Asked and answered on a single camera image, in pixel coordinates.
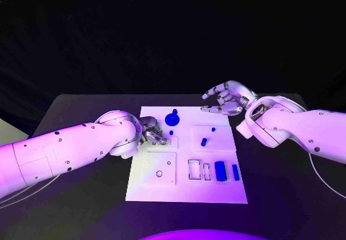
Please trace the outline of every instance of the white board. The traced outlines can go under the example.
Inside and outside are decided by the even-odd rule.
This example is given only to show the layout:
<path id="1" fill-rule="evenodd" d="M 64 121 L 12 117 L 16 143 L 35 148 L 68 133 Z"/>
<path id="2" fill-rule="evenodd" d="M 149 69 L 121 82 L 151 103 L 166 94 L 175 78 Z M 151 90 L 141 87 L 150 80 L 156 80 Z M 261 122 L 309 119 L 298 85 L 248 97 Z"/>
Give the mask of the white board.
<path id="1" fill-rule="evenodd" d="M 164 118 L 173 109 L 177 110 L 180 122 L 176 126 L 167 126 Z M 131 160 L 125 200 L 247 204 L 248 199 L 228 117 L 202 112 L 200 108 L 195 106 L 143 106 L 140 117 L 146 116 L 153 116 L 157 119 L 163 136 L 172 139 L 172 144 L 160 146 L 146 142 L 138 146 L 138 154 Z M 205 147 L 200 146 L 200 138 L 209 139 Z M 189 160 L 199 160 L 200 179 L 189 179 Z M 225 163 L 226 181 L 216 181 L 216 161 Z M 209 166 L 211 180 L 205 180 L 203 164 Z M 235 181 L 234 177 L 234 164 L 238 167 L 239 181 Z M 162 173 L 159 172 L 162 175 L 159 177 L 156 174 L 160 169 L 164 170 Z"/>

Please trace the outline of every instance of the table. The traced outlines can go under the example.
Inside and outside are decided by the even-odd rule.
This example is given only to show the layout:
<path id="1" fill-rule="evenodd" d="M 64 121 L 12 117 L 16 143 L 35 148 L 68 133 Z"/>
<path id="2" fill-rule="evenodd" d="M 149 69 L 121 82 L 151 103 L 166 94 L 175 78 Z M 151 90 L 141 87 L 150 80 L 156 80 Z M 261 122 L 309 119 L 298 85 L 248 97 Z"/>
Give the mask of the table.
<path id="1" fill-rule="evenodd" d="M 297 94 L 280 95 L 306 106 Z M 64 94 L 35 135 L 94 122 L 110 110 L 140 116 L 141 106 L 215 102 L 196 94 Z M 242 118 L 244 114 L 229 117 L 232 127 Z M 0 238 L 131 240 L 175 230 L 216 229 L 268 239 L 345 239 L 346 199 L 322 183 L 304 150 L 290 140 L 268 148 L 254 137 L 245 139 L 235 128 L 234 140 L 248 204 L 127 202 L 131 159 L 108 155 L 0 210 Z"/>

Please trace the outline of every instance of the rectangular hole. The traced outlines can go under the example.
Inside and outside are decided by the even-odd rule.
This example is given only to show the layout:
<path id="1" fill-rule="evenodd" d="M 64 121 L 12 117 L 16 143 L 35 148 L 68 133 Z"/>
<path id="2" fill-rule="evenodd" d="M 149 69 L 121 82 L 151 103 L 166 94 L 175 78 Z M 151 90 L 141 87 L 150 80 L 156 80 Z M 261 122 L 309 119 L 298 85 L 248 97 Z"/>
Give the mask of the rectangular hole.
<path id="1" fill-rule="evenodd" d="M 211 181 L 211 170 L 209 170 L 209 164 L 203 164 L 203 179 L 206 181 Z"/>
<path id="2" fill-rule="evenodd" d="M 200 180 L 200 161 L 189 159 L 189 179 Z"/>

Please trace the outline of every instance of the robotic hand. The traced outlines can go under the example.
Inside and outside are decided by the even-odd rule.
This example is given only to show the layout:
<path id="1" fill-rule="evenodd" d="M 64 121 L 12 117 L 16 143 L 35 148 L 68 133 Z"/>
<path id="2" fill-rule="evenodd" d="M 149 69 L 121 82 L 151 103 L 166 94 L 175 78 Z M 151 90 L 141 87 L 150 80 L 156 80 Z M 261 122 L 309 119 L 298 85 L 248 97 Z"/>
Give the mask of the robotic hand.
<path id="1" fill-rule="evenodd" d="M 202 96 L 218 95 L 219 106 L 203 106 L 203 112 L 238 115 L 245 109 L 245 119 L 237 130 L 248 139 L 275 148 L 291 139 L 303 149 L 323 158 L 346 164 L 346 114 L 327 110 L 307 111 L 283 96 L 258 95 L 237 81 L 215 86 Z"/>
<path id="2" fill-rule="evenodd" d="M 0 198 L 38 182 L 100 160 L 107 153 L 124 159 L 144 141 L 164 145 L 154 117 L 110 111 L 95 121 L 0 146 Z"/>

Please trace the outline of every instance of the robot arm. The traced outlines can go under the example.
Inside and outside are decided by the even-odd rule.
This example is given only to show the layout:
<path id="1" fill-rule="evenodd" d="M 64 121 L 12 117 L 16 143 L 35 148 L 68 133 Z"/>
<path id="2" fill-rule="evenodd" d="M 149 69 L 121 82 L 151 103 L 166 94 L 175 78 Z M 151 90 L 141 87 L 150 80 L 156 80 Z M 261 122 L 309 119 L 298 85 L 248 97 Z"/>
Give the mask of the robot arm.
<path id="1" fill-rule="evenodd" d="M 159 128 L 154 118 L 150 124 Z M 95 162 L 107 153 L 130 158 L 149 131 L 128 112 L 117 110 L 105 113 L 95 123 L 0 146 L 0 198 Z M 169 142 L 160 133 L 156 139 L 160 144 Z"/>
<path id="2" fill-rule="evenodd" d="M 221 85 L 202 96 L 205 99 L 219 93 L 221 105 L 203 106 L 200 108 L 203 112 L 234 116 L 245 109 L 245 119 L 237 130 L 247 139 L 255 136 L 271 148 L 275 148 L 286 139 L 291 139 L 309 153 L 346 164 L 345 113 L 326 110 L 307 111 L 283 96 L 265 96 L 258 99 L 257 94 L 237 81 L 228 81 Z"/>

